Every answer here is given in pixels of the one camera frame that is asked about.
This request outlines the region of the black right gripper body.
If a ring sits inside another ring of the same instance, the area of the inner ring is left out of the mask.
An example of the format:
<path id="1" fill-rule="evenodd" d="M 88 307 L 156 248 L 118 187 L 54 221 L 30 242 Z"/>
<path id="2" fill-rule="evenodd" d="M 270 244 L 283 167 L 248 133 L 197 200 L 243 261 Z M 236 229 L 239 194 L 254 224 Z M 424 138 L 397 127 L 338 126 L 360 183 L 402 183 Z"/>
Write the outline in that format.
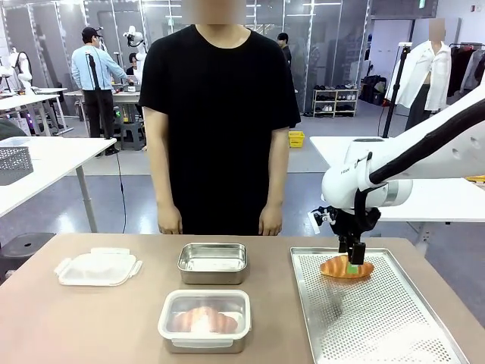
<path id="1" fill-rule="evenodd" d="M 361 235 L 373 230 L 381 216 L 378 208 L 364 209 L 362 214 L 355 215 L 353 210 L 347 212 L 330 206 L 329 213 L 332 231 L 346 243 L 359 243 Z"/>

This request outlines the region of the person's left hand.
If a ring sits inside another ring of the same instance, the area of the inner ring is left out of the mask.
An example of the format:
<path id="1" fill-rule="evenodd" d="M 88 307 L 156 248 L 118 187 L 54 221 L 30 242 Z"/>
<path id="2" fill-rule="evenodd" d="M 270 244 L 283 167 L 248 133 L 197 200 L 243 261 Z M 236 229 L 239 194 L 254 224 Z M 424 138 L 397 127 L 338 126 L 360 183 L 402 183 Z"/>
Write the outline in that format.
<path id="1" fill-rule="evenodd" d="M 282 224 L 282 207 L 266 205 L 260 214 L 258 234 L 261 236 L 277 236 L 282 230 Z"/>

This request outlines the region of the person's right hand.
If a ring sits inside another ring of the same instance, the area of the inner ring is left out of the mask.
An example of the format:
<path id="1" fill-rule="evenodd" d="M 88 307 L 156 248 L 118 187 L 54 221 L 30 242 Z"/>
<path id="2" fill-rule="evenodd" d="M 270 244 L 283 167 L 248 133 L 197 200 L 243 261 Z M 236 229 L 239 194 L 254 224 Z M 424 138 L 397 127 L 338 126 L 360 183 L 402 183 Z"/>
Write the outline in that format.
<path id="1" fill-rule="evenodd" d="M 182 218 L 174 205 L 158 206 L 158 228 L 162 234 L 183 233 Z"/>

